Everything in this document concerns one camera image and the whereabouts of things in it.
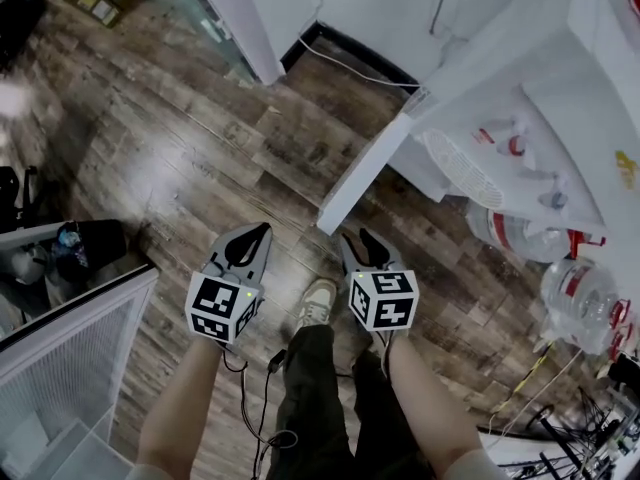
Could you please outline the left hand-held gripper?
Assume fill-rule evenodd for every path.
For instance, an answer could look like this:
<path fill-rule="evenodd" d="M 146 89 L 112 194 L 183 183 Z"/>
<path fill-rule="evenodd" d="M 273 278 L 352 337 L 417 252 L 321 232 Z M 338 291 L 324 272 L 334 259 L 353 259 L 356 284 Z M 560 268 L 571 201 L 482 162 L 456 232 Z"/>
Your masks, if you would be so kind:
<path fill-rule="evenodd" d="M 220 235 L 210 261 L 191 277 L 185 303 L 189 329 L 234 344 L 264 300 L 261 284 L 273 239 L 267 222 L 243 225 Z"/>

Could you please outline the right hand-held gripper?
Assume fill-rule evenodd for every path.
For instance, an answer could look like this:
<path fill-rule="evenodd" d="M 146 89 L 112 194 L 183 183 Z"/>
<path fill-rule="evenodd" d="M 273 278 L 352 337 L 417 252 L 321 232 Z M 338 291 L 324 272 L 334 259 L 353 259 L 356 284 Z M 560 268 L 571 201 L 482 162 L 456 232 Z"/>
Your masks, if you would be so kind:
<path fill-rule="evenodd" d="M 370 332 L 409 329 L 417 304 L 418 285 L 412 270 L 403 269 L 400 252 L 381 235 L 360 229 L 360 240 L 367 250 L 368 266 L 355 250 L 351 239 L 340 235 L 342 267 L 349 281 L 348 307 Z"/>

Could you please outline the white water dispenser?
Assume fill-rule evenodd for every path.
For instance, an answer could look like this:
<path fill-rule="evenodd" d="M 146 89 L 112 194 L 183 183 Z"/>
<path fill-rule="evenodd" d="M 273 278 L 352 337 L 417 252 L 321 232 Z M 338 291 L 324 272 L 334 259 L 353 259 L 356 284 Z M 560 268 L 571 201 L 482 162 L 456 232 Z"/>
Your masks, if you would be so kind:
<path fill-rule="evenodd" d="M 622 8 L 623 0 L 512 0 L 405 105 L 400 113 L 413 126 L 385 166 L 435 201 L 468 198 L 421 141 L 436 129 L 503 192 L 502 208 L 490 210 L 546 227 L 640 236 L 640 49 Z M 522 157 L 475 137 L 486 121 L 510 117 L 528 125 Z M 566 172 L 567 204 L 523 205 L 523 169 Z"/>

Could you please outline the person's right forearm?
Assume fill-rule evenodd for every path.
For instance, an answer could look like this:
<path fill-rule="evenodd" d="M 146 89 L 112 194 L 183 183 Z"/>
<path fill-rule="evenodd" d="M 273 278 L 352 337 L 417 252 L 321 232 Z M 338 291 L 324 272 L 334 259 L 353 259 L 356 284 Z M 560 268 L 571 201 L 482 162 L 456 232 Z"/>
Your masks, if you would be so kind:
<path fill-rule="evenodd" d="M 482 448 L 478 430 L 405 336 L 390 339 L 387 374 L 411 432 L 436 477 L 469 452 Z"/>

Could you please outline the person's left forearm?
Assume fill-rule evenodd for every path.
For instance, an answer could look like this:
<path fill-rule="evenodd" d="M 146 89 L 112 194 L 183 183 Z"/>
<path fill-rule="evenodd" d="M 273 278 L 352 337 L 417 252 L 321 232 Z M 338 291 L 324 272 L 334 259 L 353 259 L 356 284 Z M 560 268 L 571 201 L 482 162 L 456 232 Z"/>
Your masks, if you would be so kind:
<path fill-rule="evenodd" d="M 206 427 L 222 357 L 214 341 L 197 337 L 146 416 L 137 462 L 171 480 L 189 480 Z"/>

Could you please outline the person's left beige shoe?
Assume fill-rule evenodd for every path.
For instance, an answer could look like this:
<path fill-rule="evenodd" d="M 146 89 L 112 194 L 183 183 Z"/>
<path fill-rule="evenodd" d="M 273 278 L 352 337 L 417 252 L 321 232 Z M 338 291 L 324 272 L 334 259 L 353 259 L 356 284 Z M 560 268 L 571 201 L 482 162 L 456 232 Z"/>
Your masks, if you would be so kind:
<path fill-rule="evenodd" d="M 300 300 L 296 330 L 328 324 L 336 296 L 337 286 L 334 281 L 325 278 L 315 280 Z"/>

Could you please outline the white drip tray grille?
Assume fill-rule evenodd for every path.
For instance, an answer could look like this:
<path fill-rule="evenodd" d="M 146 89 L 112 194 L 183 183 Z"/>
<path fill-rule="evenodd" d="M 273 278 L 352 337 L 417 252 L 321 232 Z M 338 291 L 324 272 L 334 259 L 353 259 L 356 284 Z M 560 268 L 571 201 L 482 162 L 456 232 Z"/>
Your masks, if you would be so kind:
<path fill-rule="evenodd" d="M 421 134 L 421 141 L 438 168 L 460 192 L 486 208 L 502 208 L 503 192 L 446 134 L 429 129 Z"/>

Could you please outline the black bag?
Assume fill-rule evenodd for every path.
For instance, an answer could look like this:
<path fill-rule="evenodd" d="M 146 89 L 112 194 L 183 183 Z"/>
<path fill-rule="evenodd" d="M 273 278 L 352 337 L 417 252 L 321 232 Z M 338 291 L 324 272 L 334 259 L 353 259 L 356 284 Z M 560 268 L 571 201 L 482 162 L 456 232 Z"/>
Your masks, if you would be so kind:
<path fill-rule="evenodd" d="M 59 275 L 77 283 L 87 281 L 126 251 L 123 226 L 116 219 L 66 222 L 51 246 Z"/>

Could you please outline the person's dark trousers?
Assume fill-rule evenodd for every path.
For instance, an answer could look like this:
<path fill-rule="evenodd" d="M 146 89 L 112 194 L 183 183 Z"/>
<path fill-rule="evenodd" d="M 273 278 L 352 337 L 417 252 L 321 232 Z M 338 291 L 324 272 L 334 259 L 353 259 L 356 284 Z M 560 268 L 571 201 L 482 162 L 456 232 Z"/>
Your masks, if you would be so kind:
<path fill-rule="evenodd" d="M 362 352 L 352 369 L 360 431 L 350 451 L 328 325 L 300 328 L 284 362 L 277 428 L 298 436 L 272 452 L 266 480 L 432 480 L 380 358 Z"/>

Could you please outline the yellow black hazard tape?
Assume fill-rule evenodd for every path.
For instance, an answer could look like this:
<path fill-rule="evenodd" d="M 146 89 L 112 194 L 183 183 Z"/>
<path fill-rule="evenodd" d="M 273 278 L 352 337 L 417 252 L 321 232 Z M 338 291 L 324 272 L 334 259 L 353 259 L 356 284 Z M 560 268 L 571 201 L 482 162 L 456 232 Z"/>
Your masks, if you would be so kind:
<path fill-rule="evenodd" d="M 524 377 L 518 382 L 515 388 L 511 391 L 511 393 L 507 396 L 505 400 L 496 405 L 493 409 L 492 414 L 497 415 L 500 413 L 515 397 L 517 393 L 519 393 L 522 388 L 526 385 L 526 383 L 530 380 L 530 378 L 537 372 L 537 370 L 544 364 L 547 357 L 550 354 L 553 344 L 550 343 L 542 352 L 542 354 L 536 359 L 533 366 L 528 370 L 528 372 L 524 375 Z"/>

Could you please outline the white perforated metal panel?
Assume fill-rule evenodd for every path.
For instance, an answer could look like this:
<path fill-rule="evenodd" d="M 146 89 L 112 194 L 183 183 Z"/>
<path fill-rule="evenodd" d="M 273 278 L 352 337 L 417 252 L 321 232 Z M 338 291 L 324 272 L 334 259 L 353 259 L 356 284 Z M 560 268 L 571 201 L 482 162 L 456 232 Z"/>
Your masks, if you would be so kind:
<path fill-rule="evenodd" d="M 0 480 L 125 480 L 110 434 L 159 273 L 146 265 L 0 341 Z"/>

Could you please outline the black office chair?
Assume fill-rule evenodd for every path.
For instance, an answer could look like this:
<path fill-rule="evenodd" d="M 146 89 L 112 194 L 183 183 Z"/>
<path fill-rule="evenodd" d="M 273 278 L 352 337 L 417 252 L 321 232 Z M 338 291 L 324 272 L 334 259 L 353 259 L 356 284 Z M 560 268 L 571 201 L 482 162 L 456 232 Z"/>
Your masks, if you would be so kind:
<path fill-rule="evenodd" d="M 30 199 L 30 177 L 38 170 L 29 166 L 24 175 L 22 206 L 16 205 L 20 182 L 10 166 L 0 166 L 0 234 L 31 227 L 35 221 L 36 205 Z"/>

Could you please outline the white black-edged desk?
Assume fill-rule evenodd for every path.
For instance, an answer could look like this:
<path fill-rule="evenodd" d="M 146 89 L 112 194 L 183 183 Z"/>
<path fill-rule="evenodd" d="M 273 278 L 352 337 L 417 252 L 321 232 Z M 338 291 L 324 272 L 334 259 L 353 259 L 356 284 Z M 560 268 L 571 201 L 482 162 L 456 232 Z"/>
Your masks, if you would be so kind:
<path fill-rule="evenodd" d="M 497 463 L 499 459 L 523 458 L 532 451 L 542 448 L 541 442 L 546 442 L 548 438 L 541 431 L 534 431 L 531 435 L 507 434 L 503 437 L 495 434 L 482 433 L 480 435 L 482 443 L 486 446 L 489 456 Z M 636 452 L 630 459 L 621 462 L 623 472 L 616 473 L 614 480 L 640 480 L 640 451 Z"/>

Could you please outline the frosted glass partition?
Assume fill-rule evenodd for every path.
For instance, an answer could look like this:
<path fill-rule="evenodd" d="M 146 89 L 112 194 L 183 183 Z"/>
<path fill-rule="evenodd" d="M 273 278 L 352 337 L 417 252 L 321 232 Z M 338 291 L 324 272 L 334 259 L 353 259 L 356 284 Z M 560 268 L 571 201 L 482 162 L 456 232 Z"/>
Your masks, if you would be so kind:
<path fill-rule="evenodd" d="M 231 32 L 209 0 L 159 0 L 185 18 L 208 47 L 235 68 L 241 78 L 257 82 L 258 77 L 237 46 Z"/>

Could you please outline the black metal rack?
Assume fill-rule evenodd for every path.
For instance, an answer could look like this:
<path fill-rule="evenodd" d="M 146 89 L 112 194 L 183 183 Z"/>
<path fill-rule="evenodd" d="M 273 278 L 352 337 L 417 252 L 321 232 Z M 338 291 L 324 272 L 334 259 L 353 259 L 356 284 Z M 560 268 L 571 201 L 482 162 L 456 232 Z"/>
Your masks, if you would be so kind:
<path fill-rule="evenodd" d="M 640 451 L 640 400 L 623 383 L 606 389 L 599 405 L 579 391 L 579 420 L 571 425 L 554 418 L 554 407 L 538 410 L 526 425 L 548 438 L 523 458 L 497 461 L 511 480 L 614 480 L 621 461 Z"/>

